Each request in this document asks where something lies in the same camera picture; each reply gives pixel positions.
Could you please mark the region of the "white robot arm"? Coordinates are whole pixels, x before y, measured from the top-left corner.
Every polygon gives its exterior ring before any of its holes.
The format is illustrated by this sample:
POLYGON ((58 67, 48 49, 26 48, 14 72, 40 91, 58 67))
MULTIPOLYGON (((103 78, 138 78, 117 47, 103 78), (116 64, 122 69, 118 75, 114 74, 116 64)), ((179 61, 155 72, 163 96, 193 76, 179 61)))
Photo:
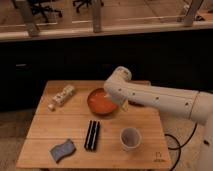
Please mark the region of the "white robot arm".
POLYGON ((104 82, 108 98, 118 105, 128 100, 203 125, 196 171, 213 171, 213 93, 136 84, 131 78, 128 68, 117 67, 104 82))

